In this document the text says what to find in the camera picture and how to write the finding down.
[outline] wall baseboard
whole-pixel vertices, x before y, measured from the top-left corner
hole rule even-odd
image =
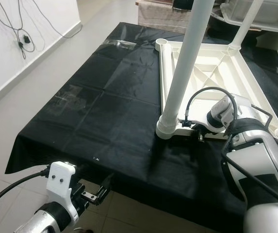
[[[78,32],[82,27],[82,23],[78,22],[74,25],[65,36],[69,37]],[[45,60],[50,54],[52,54],[62,43],[65,42],[65,38],[60,37],[54,44],[52,44],[41,55],[36,57],[34,61],[23,69],[18,75],[12,77],[4,85],[0,87],[0,100],[5,97],[21,80],[23,80],[32,70],[34,70],[42,61]]]

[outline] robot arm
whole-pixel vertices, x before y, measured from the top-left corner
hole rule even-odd
[[[209,130],[226,129],[233,134],[226,156],[278,193],[278,145],[246,98],[233,95],[238,107],[233,121],[233,105],[224,97],[207,114]],[[278,232],[278,199],[246,177],[226,160],[221,162],[230,191],[247,204],[245,233]]]
[[[68,225],[73,226],[89,204],[101,204],[111,189],[112,175],[103,181],[96,194],[91,194],[78,183],[80,170],[67,162],[52,163],[46,186],[49,203],[41,206],[15,233],[60,233]]]

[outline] black tablecloth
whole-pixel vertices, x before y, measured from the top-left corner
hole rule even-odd
[[[6,173],[54,161],[86,163],[89,181],[99,183],[114,172],[113,189],[121,194],[219,231],[239,232],[244,203],[229,193],[221,171],[224,142],[155,136],[158,38],[182,41],[183,35],[120,23],[19,133]],[[277,53],[243,48],[242,54],[278,116]]]

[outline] tiled floor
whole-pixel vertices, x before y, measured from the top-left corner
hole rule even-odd
[[[19,131],[86,61],[119,22],[137,23],[138,10],[135,0],[78,0],[78,6],[84,23],[82,31],[65,41],[0,100],[0,191],[10,183],[43,168],[37,166],[4,175]],[[89,191],[97,189],[92,183],[85,184]],[[45,186],[45,178],[36,178],[19,185],[0,199],[0,233],[13,232],[45,203]],[[102,205],[91,206],[75,227],[92,229],[95,233],[211,232],[113,192]],[[65,232],[69,233],[71,229],[66,229]]]

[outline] table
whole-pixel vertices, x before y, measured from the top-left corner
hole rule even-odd
[[[155,135],[157,38],[182,41],[183,35],[120,23],[18,134],[5,173],[54,161],[88,164],[88,181],[100,183],[114,172],[116,192],[221,232],[240,232],[245,205],[222,174],[224,141]],[[246,47],[242,55],[278,116],[276,51]]]

